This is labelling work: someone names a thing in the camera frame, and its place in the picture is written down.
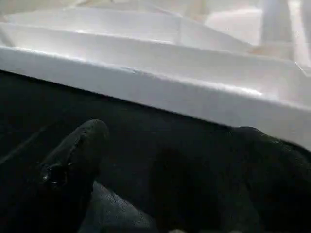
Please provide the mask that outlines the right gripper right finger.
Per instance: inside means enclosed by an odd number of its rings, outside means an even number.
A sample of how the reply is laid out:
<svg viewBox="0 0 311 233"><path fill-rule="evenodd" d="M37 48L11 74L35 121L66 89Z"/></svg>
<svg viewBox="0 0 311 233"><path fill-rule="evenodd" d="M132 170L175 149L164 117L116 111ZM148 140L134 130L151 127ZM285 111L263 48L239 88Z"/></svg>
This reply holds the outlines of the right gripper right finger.
<svg viewBox="0 0 311 233"><path fill-rule="evenodd" d="M311 231L311 152L258 129L230 130L235 157L263 228L271 232Z"/></svg>

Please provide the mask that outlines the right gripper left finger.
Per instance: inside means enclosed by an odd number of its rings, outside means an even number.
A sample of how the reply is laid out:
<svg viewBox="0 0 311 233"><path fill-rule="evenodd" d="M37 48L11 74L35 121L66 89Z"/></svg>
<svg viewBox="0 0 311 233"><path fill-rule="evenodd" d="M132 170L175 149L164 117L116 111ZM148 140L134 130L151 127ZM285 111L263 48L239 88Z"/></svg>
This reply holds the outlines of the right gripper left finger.
<svg viewBox="0 0 311 233"><path fill-rule="evenodd" d="M75 233L89 206L109 138L106 124L86 121L50 153L24 148L0 164L3 233Z"/></svg>

